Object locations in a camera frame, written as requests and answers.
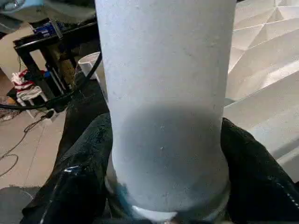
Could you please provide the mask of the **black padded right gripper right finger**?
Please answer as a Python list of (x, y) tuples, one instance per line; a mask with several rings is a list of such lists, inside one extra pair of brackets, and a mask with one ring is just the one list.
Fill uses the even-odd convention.
[(299, 188), (253, 135), (222, 120), (221, 149), (228, 162), (234, 223), (299, 222)]

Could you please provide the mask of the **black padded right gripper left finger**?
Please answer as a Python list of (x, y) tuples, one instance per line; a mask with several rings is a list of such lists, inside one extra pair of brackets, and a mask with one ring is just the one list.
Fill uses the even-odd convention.
[(106, 204), (112, 149), (109, 113), (97, 116), (58, 158), (46, 183), (22, 210), (22, 224), (91, 224)]

